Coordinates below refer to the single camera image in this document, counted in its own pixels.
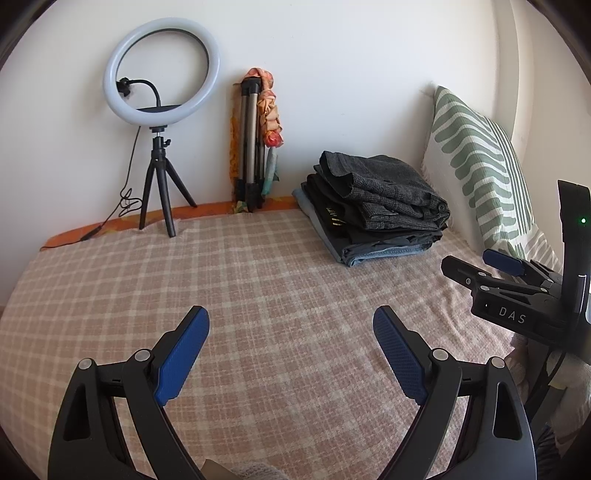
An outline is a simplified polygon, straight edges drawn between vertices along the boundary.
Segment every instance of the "striped pillow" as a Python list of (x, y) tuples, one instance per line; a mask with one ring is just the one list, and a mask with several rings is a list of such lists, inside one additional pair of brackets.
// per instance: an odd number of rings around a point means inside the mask
[(450, 206), (451, 227), (477, 252), (500, 250), (554, 268), (558, 258), (534, 223), (530, 196), (503, 129), (444, 87), (423, 173)]

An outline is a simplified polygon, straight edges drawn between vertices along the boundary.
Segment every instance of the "ring light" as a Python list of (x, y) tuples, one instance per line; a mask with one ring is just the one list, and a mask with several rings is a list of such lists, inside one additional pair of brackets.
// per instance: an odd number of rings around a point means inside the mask
[[(165, 31), (186, 33), (203, 46), (207, 55), (207, 75), (199, 91), (184, 104), (164, 112), (142, 112), (129, 106), (121, 98), (116, 87), (117, 72), (123, 57), (131, 47), (149, 35)], [(217, 42), (204, 27), (186, 18), (160, 18), (136, 28), (117, 45), (105, 70), (103, 89), (111, 109), (127, 123), (142, 127), (170, 125), (194, 113), (207, 99), (216, 83), (219, 68), (220, 54)]]

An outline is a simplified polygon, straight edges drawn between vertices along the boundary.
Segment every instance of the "blue gripper pad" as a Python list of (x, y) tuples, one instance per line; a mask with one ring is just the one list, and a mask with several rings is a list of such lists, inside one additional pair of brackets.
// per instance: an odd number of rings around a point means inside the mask
[(206, 309), (201, 308), (160, 367), (154, 397), (161, 407), (168, 400), (178, 397), (208, 334), (209, 315)]
[(404, 394), (423, 405), (427, 399), (423, 367), (383, 307), (375, 311), (374, 334)]
[(490, 248), (484, 250), (482, 260), (486, 265), (496, 268), (513, 277), (520, 277), (525, 273), (523, 262), (519, 258), (514, 258)]

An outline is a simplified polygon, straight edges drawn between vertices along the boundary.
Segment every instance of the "silver screw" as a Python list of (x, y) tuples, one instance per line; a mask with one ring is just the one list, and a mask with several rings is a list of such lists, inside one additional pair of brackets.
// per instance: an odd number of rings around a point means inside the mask
[(87, 368), (90, 368), (91, 365), (92, 360), (90, 358), (83, 358), (82, 360), (80, 360), (80, 362), (78, 362), (78, 368), (80, 370), (86, 370)]
[(505, 362), (502, 358), (494, 356), (491, 360), (492, 366), (495, 368), (503, 368), (505, 366)]
[(449, 358), (449, 355), (445, 350), (442, 350), (441, 348), (436, 348), (433, 351), (433, 358), (436, 358), (437, 360), (441, 360), (443, 362), (444, 360), (447, 360)]
[(150, 358), (150, 351), (149, 350), (140, 350), (135, 353), (134, 358), (138, 362), (145, 362), (148, 358)]

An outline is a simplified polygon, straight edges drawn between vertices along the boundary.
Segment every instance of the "bed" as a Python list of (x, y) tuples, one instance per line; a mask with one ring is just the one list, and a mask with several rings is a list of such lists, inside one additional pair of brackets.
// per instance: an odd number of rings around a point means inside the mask
[[(40, 479), (77, 362), (152, 347), (192, 305), (208, 309), (210, 335), (166, 406), (186, 449), (198, 465), (260, 461), (294, 480), (376, 479), (417, 411), (374, 338), (380, 305), (457, 359), (510, 350), (511, 333), (473, 317), (469, 292), (440, 271), (446, 255), (483, 266), (453, 232), (425, 254), (353, 268), (295, 209), (183, 220), (177, 232), (159, 222), (43, 251), (19, 280), (0, 320), (0, 424)], [(150, 474), (124, 401), (118, 410)]]

